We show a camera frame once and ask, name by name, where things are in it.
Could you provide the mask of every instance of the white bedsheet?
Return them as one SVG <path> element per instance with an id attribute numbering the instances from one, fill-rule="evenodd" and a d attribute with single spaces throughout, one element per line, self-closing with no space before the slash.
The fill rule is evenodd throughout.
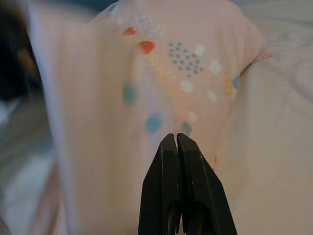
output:
<path id="1" fill-rule="evenodd" d="M 243 7 L 273 57 L 250 66 L 218 172 L 240 235 L 313 234 L 313 1 Z"/>
<path id="2" fill-rule="evenodd" d="M 2 220 L 12 235 L 29 234 L 53 156 L 43 96 L 31 94 L 21 98 L 6 125 L 0 128 L 1 235 Z"/>

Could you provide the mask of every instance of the black pliers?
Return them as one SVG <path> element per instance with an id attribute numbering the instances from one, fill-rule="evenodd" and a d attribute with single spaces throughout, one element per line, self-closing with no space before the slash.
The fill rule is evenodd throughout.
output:
<path id="1" fill-rule="evenodd" d="M 159 145 L 142 187 L 138 235 L 236 235 L 223 186 L 184 134 Z"/>

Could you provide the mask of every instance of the polka dot pattern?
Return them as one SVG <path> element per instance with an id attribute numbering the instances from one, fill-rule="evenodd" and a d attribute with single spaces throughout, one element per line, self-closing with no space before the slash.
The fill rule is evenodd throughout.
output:
<path id="1" fill-rule="evenodd" d="M 161 21 L 143 14 L 135 17 L 138 32 L 148 37 L 162 37 L 166 33 L 166 26 Z"/>
<path id="2" fill-rule="evenodd" d="M 203 72 L 203 68 L 200 66 L 200 59 L 197 58 L 196 53 L 189 54 L 188 49 L 183 48 L 181 42 L 169 42 L 169 56 L 176 57 L 178 60 L 173 60 L 173 64 L 177 65 L 178 62 L 181 65 L 186 64 L 187 66 L 177 66 L 179 71 L 186 71 L 186 76 L 191 78 L 192 76 L 198 75 L 199 72 Z"/>
<path id="3" fill-rule="evenodd" d="M 153 53 L 151 54 L 149 58 L 149 62 L 150 62 L 151 67 L 154 69 L 156 73 L 158 73 L 159 76 L 167 76 L 167 77 L 174 78 L 174 75 L 170 71 L 165 69 L 165 66 L 160 63 L 158 58 Z"/>

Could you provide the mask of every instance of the blue dot cluster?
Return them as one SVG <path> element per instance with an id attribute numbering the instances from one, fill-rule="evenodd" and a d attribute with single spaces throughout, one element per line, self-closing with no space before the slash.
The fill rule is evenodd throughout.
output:
<path id="1" fill-rule="evenodd" d="M 179 71 L 186 71 L 187 77 L 191 78 L 192 74 L 197 75 L 203 72 L 200 66 L 200 59 L 194 53 L 189 53 L 188 49 L 182 48 L 182 43 L 170 42 L 169 56 L 174 57 L 173 64 L 177 65 Z"/>

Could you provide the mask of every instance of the blue dot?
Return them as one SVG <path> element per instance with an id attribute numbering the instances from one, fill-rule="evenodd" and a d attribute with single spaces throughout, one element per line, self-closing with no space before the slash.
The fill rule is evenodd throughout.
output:
<path id="1" fill-rule="evenodd" d="M 134 104 L 138 99 L 138 89 L 134 83 L 126 83 L 123 86 L 123 99 L 126 104 Z"/>
<path id="2" fill-rule="evenodd" d="M 115 15 L 115 14 L 117 13 L 118 9 L 119 9 L 119 5 L 118 5 L 118 4 L 115 4 L 115 5 L 113 5 L 113 6 L 111 6 L 111 7 L 109 8 L 109 12 L 110 12 L 112 15 Z"/>
<path id="3" fill-rule="evenodd" d="M 186 135 L 190 135 L 192 131 L 192 127 L 188 124 L 188 122 L 184 121 L 182 124 L 182 130 Z"/>
<path id="4" fill-rule="evenodd" d="M 162 124 L 162 116 L 160 114 L 154 114 L 146 120 L 145 127 L 148 133 L 153 134 L 161 128 Z"/>
<path id="5" fill-rule="evenodd" d="M 239 76 L 236 76 L 235 79 L 233 80 L 233 87 L 238 89 L 239 86 Z"/>

